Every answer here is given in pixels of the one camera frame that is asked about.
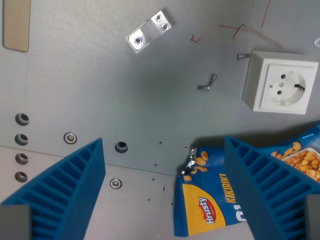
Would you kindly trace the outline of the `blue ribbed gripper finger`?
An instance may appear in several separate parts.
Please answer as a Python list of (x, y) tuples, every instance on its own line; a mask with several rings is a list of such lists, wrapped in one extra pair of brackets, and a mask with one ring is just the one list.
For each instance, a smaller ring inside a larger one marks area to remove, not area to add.
[(30, 208), (33, 240), (83, 240), (105, 175), (98, 138), (28, 181), (1, 206)]
[(227, 136), (224, 169), (256, 240), (305, 240), (305, 202), (314, 179), (255, 146)]

